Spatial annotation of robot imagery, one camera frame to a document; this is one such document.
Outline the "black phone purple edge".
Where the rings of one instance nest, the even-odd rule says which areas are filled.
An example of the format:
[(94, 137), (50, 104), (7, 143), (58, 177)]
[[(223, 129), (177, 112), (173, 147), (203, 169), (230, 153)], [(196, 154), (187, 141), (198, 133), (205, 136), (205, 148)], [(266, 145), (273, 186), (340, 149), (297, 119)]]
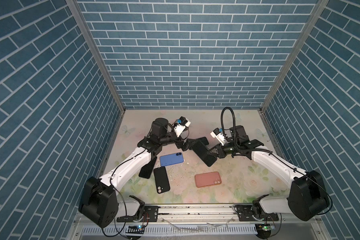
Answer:
[(198, 139), (195, 140), (195, 145), (208, 146), (209, 141), (208, 141), (208, 139), (206, 137), (198, 138)]

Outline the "blue phone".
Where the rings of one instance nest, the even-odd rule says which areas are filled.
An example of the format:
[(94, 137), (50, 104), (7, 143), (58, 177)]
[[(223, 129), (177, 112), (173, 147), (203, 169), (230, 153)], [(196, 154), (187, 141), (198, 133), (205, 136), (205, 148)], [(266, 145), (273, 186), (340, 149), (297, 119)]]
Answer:
[(181, 164), (183, 162), (184, 162), (184, 157), (183, 157), (183, 154), (180, 153), (180, 152), (160, 156), (160, 165), (161, 165), (161, 167)]

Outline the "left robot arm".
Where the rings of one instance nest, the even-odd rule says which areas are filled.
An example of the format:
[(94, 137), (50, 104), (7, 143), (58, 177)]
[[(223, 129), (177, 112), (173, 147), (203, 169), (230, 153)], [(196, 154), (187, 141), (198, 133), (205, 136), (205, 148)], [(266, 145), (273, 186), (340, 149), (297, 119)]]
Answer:
[(99, 178), (91, 177), (86, 181), (79, 212), (102, 229), (117, 218), (140, 220), (145, 203), (135, 196), (122, 197), (120, 190), (138, 171), (156, 160), (164, 146), (175, 144), (180, 149), (185, 142), (181, 134), (189, 129), (190, 124), (185, 117), (173, 124), (164, 118), (153, 121), (147, 136), (123, 162)]

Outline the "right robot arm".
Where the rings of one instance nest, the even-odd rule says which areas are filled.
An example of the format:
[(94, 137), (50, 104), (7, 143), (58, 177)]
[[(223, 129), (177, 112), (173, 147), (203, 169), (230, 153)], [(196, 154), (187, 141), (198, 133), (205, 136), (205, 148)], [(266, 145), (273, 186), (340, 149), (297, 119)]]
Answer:
[(263, 143), (252, 140), (242, 145), (218, 144), (211, 149), (222, 159), (247, 157), (272, 172), (288, 187), (288, 196), (263, 195), (253, 201), (255, 218), (265, 214), (293, 214), (302, 221), (318, 215), (325, 215), (333, 207), (333, 200), (327, 193), (323, 177), (316, 171), (306, 171), (274, 154)]

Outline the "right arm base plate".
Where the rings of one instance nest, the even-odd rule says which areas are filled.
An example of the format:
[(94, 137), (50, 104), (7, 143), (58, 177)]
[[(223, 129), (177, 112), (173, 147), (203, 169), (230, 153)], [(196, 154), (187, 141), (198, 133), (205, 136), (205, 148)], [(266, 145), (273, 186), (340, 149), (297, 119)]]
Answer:
[(279, 216), (277, 214), (267, 214), (265, 213), (261, 207), (254, 205), (234, 205), (233, 210), (236, 212), (240, 222), (263, 222), (263, 221), (271, 221), (277, 222), (279, 221)]

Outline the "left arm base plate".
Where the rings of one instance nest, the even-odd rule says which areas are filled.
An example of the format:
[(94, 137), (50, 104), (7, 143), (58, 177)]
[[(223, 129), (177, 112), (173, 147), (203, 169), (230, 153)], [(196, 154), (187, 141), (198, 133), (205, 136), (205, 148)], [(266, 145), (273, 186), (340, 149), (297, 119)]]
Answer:
[(159, 206), (144, 206), (139, 209), (133, 216), (124, 216), (117, 218), (117, 223), (132, 223), (132, 222), (157, 222), (159, 215)]

